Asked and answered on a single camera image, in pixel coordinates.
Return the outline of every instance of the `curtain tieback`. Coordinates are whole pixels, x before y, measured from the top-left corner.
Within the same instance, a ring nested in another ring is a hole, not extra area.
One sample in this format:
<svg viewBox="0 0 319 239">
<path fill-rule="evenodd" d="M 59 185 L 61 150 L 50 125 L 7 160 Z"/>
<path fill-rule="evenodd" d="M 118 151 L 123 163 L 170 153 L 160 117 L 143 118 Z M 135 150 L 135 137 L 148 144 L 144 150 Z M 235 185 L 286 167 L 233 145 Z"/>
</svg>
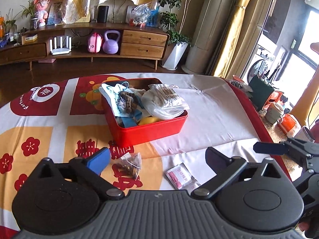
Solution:
<svg viewBox="0 0 319 239">
<path fill-rule="evenodd" d="M 245 7 L 245 6 L 242 6 L 242 5 L 235 5 L 235 7 L 240 7 L 240 8 L 242 8 L 242 9 L 246 10 L 246 7 Z"/>
</svg>

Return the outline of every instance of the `potted plant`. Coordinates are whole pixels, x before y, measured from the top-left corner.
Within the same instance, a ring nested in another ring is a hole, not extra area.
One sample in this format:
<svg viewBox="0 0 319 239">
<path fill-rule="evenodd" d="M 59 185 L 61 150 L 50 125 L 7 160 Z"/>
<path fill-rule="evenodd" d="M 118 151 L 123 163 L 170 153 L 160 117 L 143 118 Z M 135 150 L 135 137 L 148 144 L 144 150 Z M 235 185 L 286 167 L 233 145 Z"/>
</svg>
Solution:
<svg viewBox="0 0 319 239">
<path fill-rule="evenodd" d="M 26 18 L 30 15 L 30 29 L 37 29 L 38 28 L 38 17 L 35 16 L 35 6 L 33 3 L 33 0 L 28 0 L 28 6 L 25 7 L 23 5 L 20 5 L 22 10 L 22 18 L 25 16 Z"/>
<path fill-rule="evenodd" d="M 6 14 L 6 18 L 3 22 L 4 25 L 4 39 L 10 41 L 10 36 L 11 36 L 11 31 L 14 29 L 13 33 L 15 33 L 17 31 L 17 25 L 16 25 L 16 21 L 17 21 L 17 16 L 19 15 L 20 12 L 18 12 L 14 17 L 13 17 L 13 9 L 11 10 L 11 8 L 9 9 L 9 13 Z"/>
<path fill-rule="evenodd" d="M 185 0 L 181 26 L 179 31 L 176 31 L 176 25 L 179 21 L 177 15 L 175 13 L 172 13 L 172 9 L 174 7 L 180 9 L 181 0 L 158 0 L 161 7 L 164 7 L 166 4 L 169 6 L 169 12 L 162 12 L 162 18 L 160 20 L 160 24 L 166 29 L 166 32 L 169 34 L 169 48 L 166 51 L 165 57 L 162 61 L 162 66 L 168 70 L 175 70 L 177 68 L 179 60 L 185 52 L 188 44 L 190 44 L 189 37 L 181 34 L 190 1 L 191 0 Z"/>
</svg>

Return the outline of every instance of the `pink doll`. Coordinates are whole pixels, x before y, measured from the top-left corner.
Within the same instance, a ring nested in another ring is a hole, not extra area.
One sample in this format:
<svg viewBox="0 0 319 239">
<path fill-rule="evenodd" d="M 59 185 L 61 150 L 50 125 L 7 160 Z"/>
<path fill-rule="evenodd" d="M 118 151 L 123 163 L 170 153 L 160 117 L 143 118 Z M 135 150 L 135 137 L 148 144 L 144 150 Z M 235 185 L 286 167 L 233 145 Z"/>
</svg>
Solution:
<svg viewBox="0 0 319 239">
<path fill-rule="evenodd" d="M 49 4 L 50 0 L 35 0 L 35 8 L 37 12 L 35 16 L 38 17 L 39 27 L 45 26 L 45 19 L 47 19 L 48 13 L 45 10 Z"/>
</svg>

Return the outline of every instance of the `black speaker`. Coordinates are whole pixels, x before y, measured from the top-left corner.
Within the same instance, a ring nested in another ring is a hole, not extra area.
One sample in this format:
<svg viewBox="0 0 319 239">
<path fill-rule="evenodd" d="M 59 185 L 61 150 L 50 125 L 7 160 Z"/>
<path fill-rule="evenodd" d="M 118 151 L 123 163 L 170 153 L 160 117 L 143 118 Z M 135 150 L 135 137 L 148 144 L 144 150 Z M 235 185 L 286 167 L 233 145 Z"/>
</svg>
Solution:
<svg viewBox="0 0 319 239">
<path fill-rule="evenodd" d="M 98 7 L 98 17 L 96 18 L 96 22 L 98 23 L 106 23 L 108 14 L 108 6 L 100 5 Z"/>
</svg>

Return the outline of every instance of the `person's finger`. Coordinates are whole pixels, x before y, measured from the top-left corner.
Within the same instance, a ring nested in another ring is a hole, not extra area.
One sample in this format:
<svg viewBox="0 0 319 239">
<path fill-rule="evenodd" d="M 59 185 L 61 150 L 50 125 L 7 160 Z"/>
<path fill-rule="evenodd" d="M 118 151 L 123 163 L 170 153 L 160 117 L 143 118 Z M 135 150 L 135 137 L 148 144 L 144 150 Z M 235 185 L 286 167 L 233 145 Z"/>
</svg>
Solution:
<svg viewBox="0 0 319 239">
<path fill-rule="evenodd" d="M 301 222 L 298 226 L 302 232 L 309 229 L 309 223 L 307 222 Z"/>
</svg>

